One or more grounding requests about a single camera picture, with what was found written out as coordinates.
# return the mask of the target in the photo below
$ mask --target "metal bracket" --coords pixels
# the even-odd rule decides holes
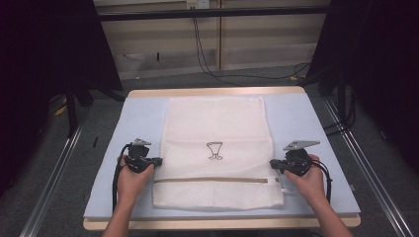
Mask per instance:
[[[295,140],[284,148],[284,150],[299,150],[307,146],[313,146],[320,144],[320,141],[304,141],[304,140]]]
[[[144,140],[141,140],[141,139],[139,139],[139,138],[137,138],[134,142],[132,142],[131,143],[131,145],[151,145],[151,143],[150,142],[148,142],[148,141],[144,141]]]

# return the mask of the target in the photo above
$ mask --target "towel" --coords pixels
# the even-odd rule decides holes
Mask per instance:
[[[272,170],[263,98],[172,98],[153,205],[187,210],[270,208],[284,203]]]

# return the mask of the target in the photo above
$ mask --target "wrist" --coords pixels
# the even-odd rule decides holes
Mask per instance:
[[[323,196],[309,198],[307,203],[309,206],[311,206],[312,209],[323,208],[324,206],[330,205],[327,198]]]
[[[135,206],[135,199],[118,199],[117,207],[124,210],[132,210]]]

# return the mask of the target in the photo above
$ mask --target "power cord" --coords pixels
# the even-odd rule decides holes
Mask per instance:
[[[297,76],[297,74],[299,73],[299,72],[301,72],[302,70],[304,70],[308,65],[310,65],[310,63],[309,62],[307,62],[307,63],[299,63],[299,64],[297,64],[297,65],[295,65],[294,66],[294,69],[293,69],[293,74],[289,74],[289,75],[285,75],[285,76],[281,76],[281,77],[267,77],[267,76],[257,76],[257,75],[242,75],[242,74],[230,74],[230,75],[215,75],[215,74],[213,74],[211,71],[210,71],[210,69],[209,69],[209,67],[208,67],[208,64],[207,64],[207,60],[206,60],[206,58],[205,58],[205,56],[204,56],[204,51],[203,51],[203,46],[202,46],[202,43],[201,43],[201,37],[200,37],[200,30],[199,30],[199,28],[198,28],[198,22],[197,22],[197,19],[196,18],[193,18],[193,21],[194,21],[194,29],[195,29],[195,38],[196,38],[196,44],[197,44],[197,56],[198,56],[198,62],[199,62],[199,64],[200,64],[200,67],[201,67],[201,69],[208,75],[208,76],[211,76],[211,77],[213,77],[214,79],[216,79],[216,80],[218,80],[218,81],[221,81],[221,82],[224,82],[224,83],[228,83],[228,84],[231,84],[231,85],[234,85],[234,86],[239,86],[239,87],[242,87],[242,85],[239,85],[239,84],[236,84],[236,83],[232,83],[232,82],[228,82],[228,81],[224,81],[224,80],[221,80],[220,78],[223,78],[223,77],[250,77],[250,78],[261,78],[261,79],[268,79],[268,80],[279,80],[279,79],[285,79],[285,78],[290,78],[290,77],[292,77],[292,76]],[[202,63],[201,63],[201,56],[202,56],[202,58],[203,58],[203,60],[204,60],[204,64],[205,64],[205,67],[206,67],[206,69],[207,70],[205,70],[204,69],[204,67],[203,67],[203,65],[202,65]]]
[[[341,121],[334,122],[334,123],[332,123],[330,125],[327,125],[327,126],[324,126],[323,127],[324,130],[333,128],[333,127],[335,127],[337,125],[343,126],[343,128],[339,128],[338,130],[335,130],[335,131],[326,133],[326,136],[331,136],[331,135],[334,135],[334,134],[341,133],[343,131],[346,131],[346,130],[350,129],[354,125],[355,120],[357,118],[357,113],[356,113],[356,108],[355,108],[355,102],[356,102],[355,93],[354,93],[354,91],[351,91],[351,103],[350,103],[348,114],[344,118],[345,121],[344,122],[341,122]]]
[[[125,145],[121,151],[120,157],[118,157],[117,167],[115,168],[114,181],[112,183],[112,212],[114,212],[115,206],[117,206],[118,177],[120,176],[121,169],[124,167],[121,166],[121,160],[123,159],[126,149],[130,147],[131,144]]]
[[[310,75],[309,77],[305,78],[304,80],[298,82],[296,85],[300,87],[305,87],[309,84],[313,84],[318,82],[324,75],[330,72],[333,69],[333,66],[327,66],[323,70],[318,71],[317,73]]]
[[[330,173],[327,167],[321,162],[317,160],[311,159],[311,164],[317,168],[319,168],[323,173],[324,176],[326,176],[326,198],[330,203],[330,198],[332,195],[332,179],[330,179]]]

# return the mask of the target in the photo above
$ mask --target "white tabletop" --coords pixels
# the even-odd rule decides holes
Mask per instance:
[[[98,172],[85,210],[86,229],[104,229],[112,215],[112,181],[116,159],[125,144],[136,138],[151,142],[149,157],[159,156],[160,138],[168,101],[174,96],[262,96],[273,138],[274,157],[284,159],[283,148],[293,140],[318,140],[307,147],[325,163],[333,179],[331,204],[347,226],[360,224],[360,209],[328,142],[318,117],[302,88],[211,88],[132,91]],[[311,208],[294,185],[281,176],[285,204],[281,208],[246,211],[185,211],[159,209],[152,205],[151,183],[132,212],[132,229],[247,229],[318,227]]]

